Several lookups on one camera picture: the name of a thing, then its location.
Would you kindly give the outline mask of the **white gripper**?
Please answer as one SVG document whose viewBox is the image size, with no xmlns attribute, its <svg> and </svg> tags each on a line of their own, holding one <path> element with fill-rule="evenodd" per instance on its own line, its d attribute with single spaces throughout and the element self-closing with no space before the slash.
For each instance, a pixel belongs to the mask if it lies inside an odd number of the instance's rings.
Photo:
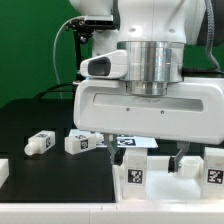
<svg viewBox="0 0 224 224">
<path fill-rule="evenodd" d="M 80 130 L 105 133 L 113 165 L 118 164 L 119 152 L 114 134 L 178 141 L 178 153 L 169 158 L 169 173 L 179 170 L 189 142 L 224 141 L 222 78 L 186 77 L 170 84 L 165 96 L 129 94 L 123 81 L 128 71 L 124 50 L 87 59 L 80 71 L 86 79 L 76 90 L 74 123 Z"/>
</svg>

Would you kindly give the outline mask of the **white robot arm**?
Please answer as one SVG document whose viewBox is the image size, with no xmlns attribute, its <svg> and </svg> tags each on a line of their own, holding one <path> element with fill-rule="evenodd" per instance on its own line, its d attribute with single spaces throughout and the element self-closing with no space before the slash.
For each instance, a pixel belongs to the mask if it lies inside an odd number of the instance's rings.
<svg viewBox="0 0 224 224">
<path fill-rule="evenodd" d="M 103 133 L 112 154 L 116 134 L 174 140 L 181 155 L 190 143 L 224 141 L 224 77 L 216 58 L 208 58 L 206 70 L 183 65 L 187 45 L 210 52 L 224 43 L 224 0 L 86 0 L 78 7 L 94 29 L 109 17 L 118 39 L 80 65 L 77 128 Z"/>
</svg>

